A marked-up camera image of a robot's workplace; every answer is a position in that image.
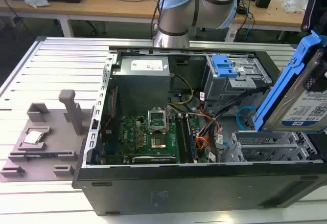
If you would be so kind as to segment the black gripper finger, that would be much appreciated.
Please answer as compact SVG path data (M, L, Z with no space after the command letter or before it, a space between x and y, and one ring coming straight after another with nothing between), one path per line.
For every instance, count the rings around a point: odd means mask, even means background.
M318 64L316 67L316 78L323 78L326 74L326 50L321 48L318 50Z
M326 32L327 0L309 0L300 27L302 32Z

